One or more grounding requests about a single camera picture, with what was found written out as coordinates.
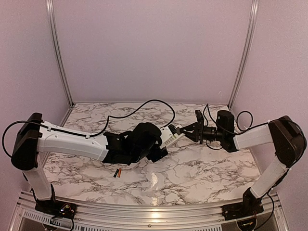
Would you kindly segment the white remote control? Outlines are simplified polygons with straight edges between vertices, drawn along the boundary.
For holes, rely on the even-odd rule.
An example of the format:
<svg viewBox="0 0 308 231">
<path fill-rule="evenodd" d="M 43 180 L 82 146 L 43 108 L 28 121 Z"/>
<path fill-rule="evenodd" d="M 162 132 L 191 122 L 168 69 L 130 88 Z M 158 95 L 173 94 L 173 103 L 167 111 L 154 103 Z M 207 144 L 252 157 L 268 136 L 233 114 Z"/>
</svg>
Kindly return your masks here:
<svg viewBox="0 0 308 231">
<path fill-rule="evenodd" d="M 172 145 L 174 142 L 184 136 L 183 133 L 180 133 L 180 128 L 182 128 L 181 125 L 174 124 L 170 124 L 166 127 L 160 128 L 160 131 L 162 133 L 160 137 L 162 140 L 162 144 L 160 145 L 161 149 Z"/>
</svg>

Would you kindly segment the black AAA battery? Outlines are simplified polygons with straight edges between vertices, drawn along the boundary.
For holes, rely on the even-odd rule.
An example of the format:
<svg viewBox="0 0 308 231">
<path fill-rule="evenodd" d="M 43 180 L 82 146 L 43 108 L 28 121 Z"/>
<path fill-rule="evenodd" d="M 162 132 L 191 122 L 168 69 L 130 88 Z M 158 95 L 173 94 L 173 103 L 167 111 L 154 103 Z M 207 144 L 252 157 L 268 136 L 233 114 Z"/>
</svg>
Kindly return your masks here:
<svg viewBox="0 0 308 231">
<path fill-rule="evenodd" d="M 119 169 L 117 169 L 117 170 L 115 171 L 115 173 L 114 173 L 113 177 L 114 177 L 114 178 L 116 178 L 116 177 L 117 177 L 117 175 L 118 175 L 118 173 L 119 173 Z"/>
</svg>

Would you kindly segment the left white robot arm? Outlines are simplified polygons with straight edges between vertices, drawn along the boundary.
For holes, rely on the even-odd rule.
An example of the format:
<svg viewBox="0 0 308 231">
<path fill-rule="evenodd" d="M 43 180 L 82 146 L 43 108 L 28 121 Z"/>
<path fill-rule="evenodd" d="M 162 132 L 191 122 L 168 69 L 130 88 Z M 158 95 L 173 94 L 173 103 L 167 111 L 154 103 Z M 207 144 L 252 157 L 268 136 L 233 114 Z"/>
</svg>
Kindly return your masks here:
<svg viewBox="0 0 308 231">
<path fill-rule="evenodd" d="M 162 131 L 152 123 L 139 123 L 134 130 L 120 134 L 81 133 L 55 126 L 34 113 L 16 135 L 11 163 L 23 172 L 36 198 L 50 214 L 57 214 L 61 204 L 54 199 L 52 184 L 41 166 L 39 153 L 78 155 L 108 164 L 130 165 L 143 158 L 156 162 L 168 152 L 162 147 Z"/>
</svg>

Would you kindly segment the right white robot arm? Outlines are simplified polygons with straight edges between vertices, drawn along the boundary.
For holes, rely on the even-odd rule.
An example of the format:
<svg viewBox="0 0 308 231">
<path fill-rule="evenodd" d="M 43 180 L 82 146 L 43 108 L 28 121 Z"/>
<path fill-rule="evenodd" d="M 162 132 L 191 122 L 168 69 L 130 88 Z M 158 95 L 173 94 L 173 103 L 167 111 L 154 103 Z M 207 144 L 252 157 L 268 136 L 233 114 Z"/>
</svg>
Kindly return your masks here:
<svg viewBox="0 0 308 231">
<path fill-rule="evenodd" d="M 272 162 L 243 194 L 238 211 L 244 216 L 250 215 L 257 208 L 257 201 L 283 180 L 301 159 L 308 145 L 301 127 L 287 115 L 240 132 L 235 132 L 235 118 L 230 111 L 218 111 L 213 127 L 204 125 L 201 111 L 196 111 L 196 117 L 195 123 L 179 129 L 194 142 L 218 141 L 228 153 L 264 146 L 270 147 L 273 153 Z"/>
</svg>

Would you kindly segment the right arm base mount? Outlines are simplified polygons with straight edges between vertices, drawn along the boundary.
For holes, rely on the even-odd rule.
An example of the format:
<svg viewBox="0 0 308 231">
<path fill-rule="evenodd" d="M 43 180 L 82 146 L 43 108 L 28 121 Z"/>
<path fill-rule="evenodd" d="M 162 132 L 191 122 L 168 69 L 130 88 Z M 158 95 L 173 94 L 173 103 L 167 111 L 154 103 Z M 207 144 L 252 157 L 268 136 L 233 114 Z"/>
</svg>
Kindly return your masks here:
<svg viewBox="0 0 308 231">
<path fill-rule="evenodd" d="M 222 215 L 225 220 L 232 220 L 253 216 L 264 211 L 263 205 L 257 203 L 253 206 L 246 207 L 243 202 L 233 203 L 222 206 Z"/>
</svg>

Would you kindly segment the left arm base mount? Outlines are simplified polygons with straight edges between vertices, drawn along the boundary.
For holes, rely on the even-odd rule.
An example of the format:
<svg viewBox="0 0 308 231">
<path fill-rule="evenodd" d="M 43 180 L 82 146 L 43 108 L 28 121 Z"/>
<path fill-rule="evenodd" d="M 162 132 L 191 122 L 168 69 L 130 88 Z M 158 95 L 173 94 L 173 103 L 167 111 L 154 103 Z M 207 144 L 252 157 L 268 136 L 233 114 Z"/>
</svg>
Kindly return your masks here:
<svg viewBox="0 0 308 231">
<path fill-rule="evenodd" d="M 45 214 L 56 217 L 73 219 L 75 217 L 77 205 L 63 201 L 37 201 L 35 209 Z"/>
</svg>

